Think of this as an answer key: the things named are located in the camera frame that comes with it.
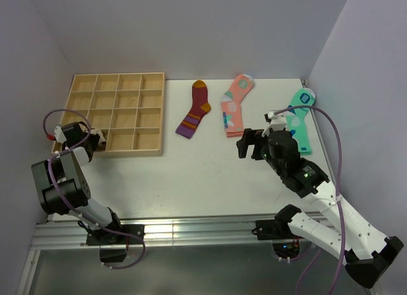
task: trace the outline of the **purple wall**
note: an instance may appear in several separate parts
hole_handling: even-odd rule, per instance
[[[407,245],[407,0],[348,0],[309,78],[338,125],[342,192],[372,224]],[[336,140],[319,116],[333,166]],[[407,249],[382,277],[405,294]]]
[[[13,294],[44,212],[31,165],[46,159],[44,114],[66,101],[73,72],[29,0],[0,0],[0,294]]]
[[[346,0],[32,0],[76,73],[307,78]]]

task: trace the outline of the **teal sock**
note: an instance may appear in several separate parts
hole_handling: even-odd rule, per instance
[[[315,102],[315,94],[309,88],[302,88],[291,99],[291,103],[288,107],[308,105],[312,106]],[[301,109],[291,109],[290,111],[285,112],[287,118],[287,127],[288,130],[292,133],[293,138],[298,143],[298,151],[301,154],[311,154],[312,149],[310,141],[307,135],[307,126],[305,125],[304,118],[307,115],[307,112],[310,109],[301,108]]]

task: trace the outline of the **sock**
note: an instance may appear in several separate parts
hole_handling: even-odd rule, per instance
[[[198,80],[192,84],[192,107],[177,127],[176,133],[190,139],[197,130],[202,117],[209,111],[208,89],[203,81]]]
[[[306,104],[312,106],[315,102],[315,94],[309,88],[302,88],[295,93],[294,97],[291,99],[291,103],[288,107],[300,106]],[[304,118],[310,109],[292,109],[285,112],[287,118],[288,130],[292,133],[293,138],[298,143],[298,151],[301,154],[311,154],[312,149],[310,141],[307,135],[307,126],[305,125]]]
[[[243,121],[241,101],[253,87],[253,78],[241,74],[233,81],[229,90],[221,97],[223,127],[226,137],[240,137],[243,135]]]

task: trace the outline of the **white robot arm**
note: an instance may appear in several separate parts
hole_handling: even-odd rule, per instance
[[[340,257],[341,222],[337,201],[340,200],[345,221],[345,259],[348,274],[363,287],[372,288],[403,248],[398,237],[388,237],[373,227],[341,195],[335,197],[335,186],[313,162],[301,158],[297,142],[285,131],[286,118],[269,112],[265,130],[244,130],[237,142],[239,158],[245,158],[247,147],[254,145],[252,159],[266,160],[282,182],[304,201],[313,205],[336,230],[314,221],[299,208],[288,205],[276,216],[272,230],[264,233],[296,235],[306,238]]]

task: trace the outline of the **wooden tray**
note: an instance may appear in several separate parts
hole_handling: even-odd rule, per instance
[[[106,146],[94,156],[156,156],[162,153],[164,73],[78,74],[66,103],[102,130]],[[62,115],[61,125],[81,118]],[[55,143],[52,151],[60,151]]]

